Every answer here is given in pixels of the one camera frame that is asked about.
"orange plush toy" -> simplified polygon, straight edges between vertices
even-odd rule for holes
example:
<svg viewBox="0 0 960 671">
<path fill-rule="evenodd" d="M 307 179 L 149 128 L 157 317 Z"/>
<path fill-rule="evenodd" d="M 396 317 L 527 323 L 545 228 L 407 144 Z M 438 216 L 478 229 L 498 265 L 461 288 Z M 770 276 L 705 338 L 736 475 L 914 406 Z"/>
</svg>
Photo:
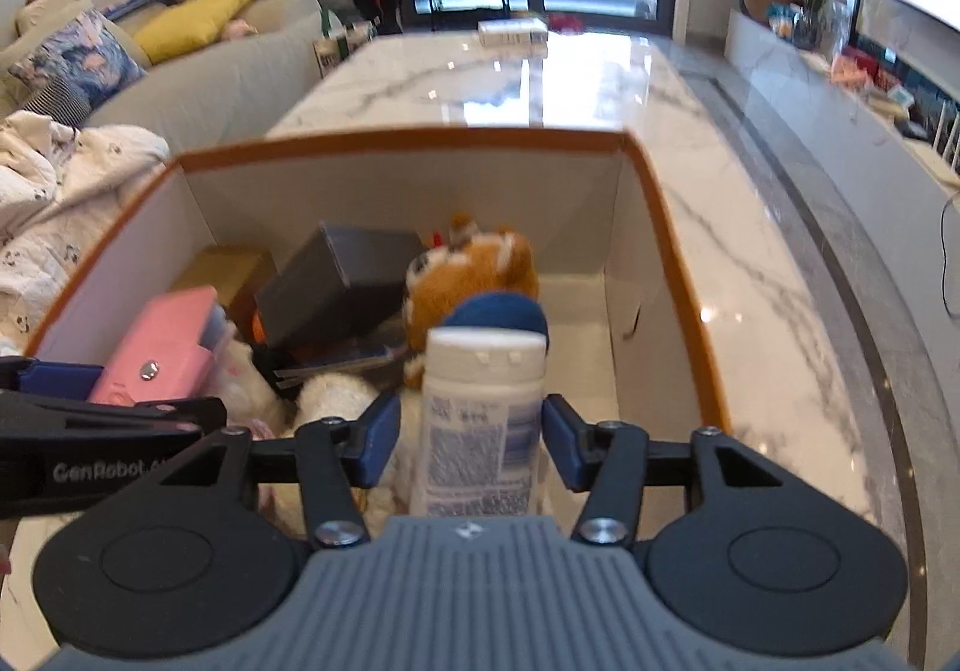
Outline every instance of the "orange plush toy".
<svg viewBox="0 0 960 671">
<path fill-rule="evenodd" d="M 427 331 L 442 324 L 465 300 L 489 292 L 536 300 L 539 278 L 530 242 L 505 227 L 480 232 L 474 220 L 455 216 L 449 244 L 421 254 L 407 273 L 403 321 L 413 355 L 405 371 L 408 387 L 419 389 L 424 380 Z"/>
</svg>

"striped pillow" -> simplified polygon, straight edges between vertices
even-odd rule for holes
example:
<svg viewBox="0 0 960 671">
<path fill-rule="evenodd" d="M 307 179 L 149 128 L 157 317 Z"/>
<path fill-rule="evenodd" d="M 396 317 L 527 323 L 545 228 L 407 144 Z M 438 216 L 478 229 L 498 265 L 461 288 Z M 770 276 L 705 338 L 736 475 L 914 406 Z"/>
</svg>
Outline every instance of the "striped pillow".
<svg viewBox="0 0 960 671">
<path fill-rule="evenodd" d="M 53 76 L 32 93 L 20 109 L 49 116 L 58 124 L 74 128 L 82 127 L 90 115 L 88 100 L 60 76 Z"/>
</svg>

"white bottle cap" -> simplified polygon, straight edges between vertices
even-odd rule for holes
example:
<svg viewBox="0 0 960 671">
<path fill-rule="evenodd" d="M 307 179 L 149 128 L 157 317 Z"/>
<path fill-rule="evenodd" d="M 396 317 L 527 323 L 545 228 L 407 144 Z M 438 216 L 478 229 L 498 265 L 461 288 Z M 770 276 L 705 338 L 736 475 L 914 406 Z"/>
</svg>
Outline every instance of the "white bottle cap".
<svg viewBox="0 0 960 671">
<path fill-rule="evenodd" d="M 427 333 L 428 378 L 520 384 L 546 374 L 546 337 L 522 330 L 436 327 Z"/>
</svg>

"floral pillow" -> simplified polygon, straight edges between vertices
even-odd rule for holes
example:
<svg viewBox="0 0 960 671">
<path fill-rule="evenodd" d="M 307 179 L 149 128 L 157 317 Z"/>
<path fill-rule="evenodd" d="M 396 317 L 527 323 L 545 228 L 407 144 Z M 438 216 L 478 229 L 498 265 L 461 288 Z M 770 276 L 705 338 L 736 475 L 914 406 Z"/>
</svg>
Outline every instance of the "floral pillow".
<svg viewBox="0 0 960 671">
<path fill-rule="evenodd" d="M 146 75 L 104 21 L 99 11 L 84 11 L 11 65 L 10 74 L 32 92 L 59 76 L 90 103 L 90 109 L 97 109 Z"/>
</svg>

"white bottle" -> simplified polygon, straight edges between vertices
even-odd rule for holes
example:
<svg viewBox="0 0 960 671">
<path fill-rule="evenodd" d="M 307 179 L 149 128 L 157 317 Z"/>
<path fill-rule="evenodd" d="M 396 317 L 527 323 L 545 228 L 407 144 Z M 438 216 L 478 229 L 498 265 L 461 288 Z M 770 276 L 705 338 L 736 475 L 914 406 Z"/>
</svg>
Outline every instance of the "white bottle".
<svg viewBox="0 0 960 671">
<path fill-rule="evenodd" d="M 536 510 L 546 337 L 438 327 L 427 334 L 414 516 Z"/>
</svg>

